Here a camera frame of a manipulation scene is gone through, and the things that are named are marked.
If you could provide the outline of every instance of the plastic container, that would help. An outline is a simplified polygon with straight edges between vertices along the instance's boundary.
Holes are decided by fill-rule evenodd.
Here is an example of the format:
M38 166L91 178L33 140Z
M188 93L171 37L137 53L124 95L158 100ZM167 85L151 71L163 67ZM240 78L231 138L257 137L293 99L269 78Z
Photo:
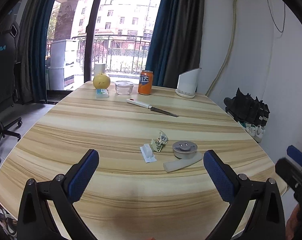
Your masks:
M118 95L129 95L132 93L134 87L131 81L116 81L114 84Z

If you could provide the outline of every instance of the yellow apple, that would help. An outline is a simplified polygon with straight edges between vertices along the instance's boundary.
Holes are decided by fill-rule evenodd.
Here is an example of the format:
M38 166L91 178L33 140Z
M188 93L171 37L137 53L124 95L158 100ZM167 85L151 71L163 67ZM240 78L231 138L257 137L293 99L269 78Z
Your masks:
M94 76L93 85L96 89L107 89L110 83L110 77L105 73L99 73Z

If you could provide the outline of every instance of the table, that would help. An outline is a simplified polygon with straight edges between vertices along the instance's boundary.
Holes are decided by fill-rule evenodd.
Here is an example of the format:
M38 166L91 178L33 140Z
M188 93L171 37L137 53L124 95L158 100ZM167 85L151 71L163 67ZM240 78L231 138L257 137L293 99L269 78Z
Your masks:
M99 240L199 240L211 232L228 207L199 161L166 173L163 163L176 160L172 144L190 140L201 152L213 149L236 173L252 180L276 179L280 193L285 182L260 146L219 106L204 95L193 99L173 89L153 87L152 95L117 95L95 99L92 82L69 94L44 115L18 142L0 168L0 203L14 217L27 179L52 180L66 173L89 148L100 155L99 166L82 198L74 206ZM127 98L150 103L175 113L172 117L126 103ZM140 146L157 139L159 130L169 137L145 163ZM238 231L252 209L247 209ZM52 214L63 236L69 237L56 210Z

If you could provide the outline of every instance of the blue curtain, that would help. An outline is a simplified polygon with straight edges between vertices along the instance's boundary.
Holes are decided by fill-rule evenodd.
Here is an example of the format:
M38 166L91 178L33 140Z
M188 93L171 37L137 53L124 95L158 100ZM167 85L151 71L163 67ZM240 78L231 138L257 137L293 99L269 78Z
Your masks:
M161 0L146 70L153 85L176 88L179 75L198 68L204 0Z
M46 35L55 0L28 0L21 20L18 57L22 62L23 101L47 101L45 80Z

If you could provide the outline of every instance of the crumpled wrapper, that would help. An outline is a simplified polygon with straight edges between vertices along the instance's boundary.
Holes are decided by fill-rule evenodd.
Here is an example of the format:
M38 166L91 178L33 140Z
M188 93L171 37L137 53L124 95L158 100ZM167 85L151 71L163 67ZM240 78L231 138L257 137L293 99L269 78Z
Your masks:
M156 141L152 139L151 148L155 152L160 152L162 147L167 144L168 140L169 139L168 139L167 135L160 130L159 138Z

